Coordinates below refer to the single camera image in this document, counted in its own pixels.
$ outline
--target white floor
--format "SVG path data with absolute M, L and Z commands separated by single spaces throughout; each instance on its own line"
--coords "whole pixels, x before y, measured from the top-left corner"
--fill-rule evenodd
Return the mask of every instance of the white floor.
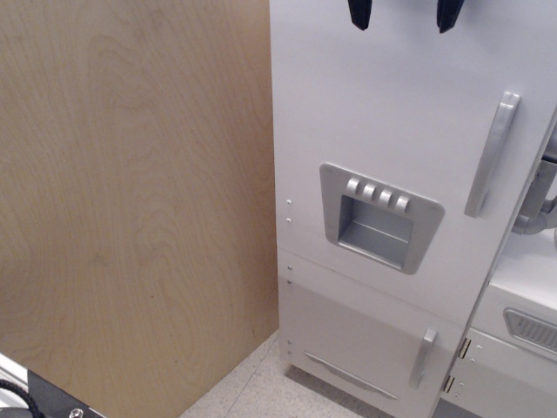
M 279 358 L 276 332 L 180 418 L 391 418 Z M 440 404 L 434 418 L 474 415 Z

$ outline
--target screw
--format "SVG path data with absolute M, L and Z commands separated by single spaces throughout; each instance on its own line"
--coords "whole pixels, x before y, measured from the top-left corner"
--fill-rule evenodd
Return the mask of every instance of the screw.
M 70 412 L 70 418 L 83 418 L 84 411 L 79 408 L 75 408 Z

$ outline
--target door hinge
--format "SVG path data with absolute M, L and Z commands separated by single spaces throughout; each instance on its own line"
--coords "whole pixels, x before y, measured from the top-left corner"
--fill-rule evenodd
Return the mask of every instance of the door hinge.
M 459 358 L 460 359 L 464 359 L 464 357 L 466 356 L 466 352 L 468 351 L 468 348 L 470 347 L 470 343 L 472 342 L 472 340 L 465 338 L 464 341 L 462 341 L 462 345 L 460 346 L 460 350 L 459 350 Z
M 449 375 L 449 377 L 447 377 L 446 379 L 445 386 L 443 387 L 443 392 L 448 394 L 451 388 L 453 387 L 453 383 L 454 383 L 454 376 Z

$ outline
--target toy kitchen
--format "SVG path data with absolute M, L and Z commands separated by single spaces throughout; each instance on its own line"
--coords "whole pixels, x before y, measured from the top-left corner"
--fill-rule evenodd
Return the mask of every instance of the toy kitchen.
M 271 0 L 284 359 L 396 418 L 554 416 L 556 18 Z

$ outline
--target plywood board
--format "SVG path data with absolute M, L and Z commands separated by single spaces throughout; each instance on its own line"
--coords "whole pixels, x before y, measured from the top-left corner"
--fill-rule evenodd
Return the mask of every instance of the plywood board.
M 0 3 L 0 351 L 175 417 L 278 326 L 268 4 Z

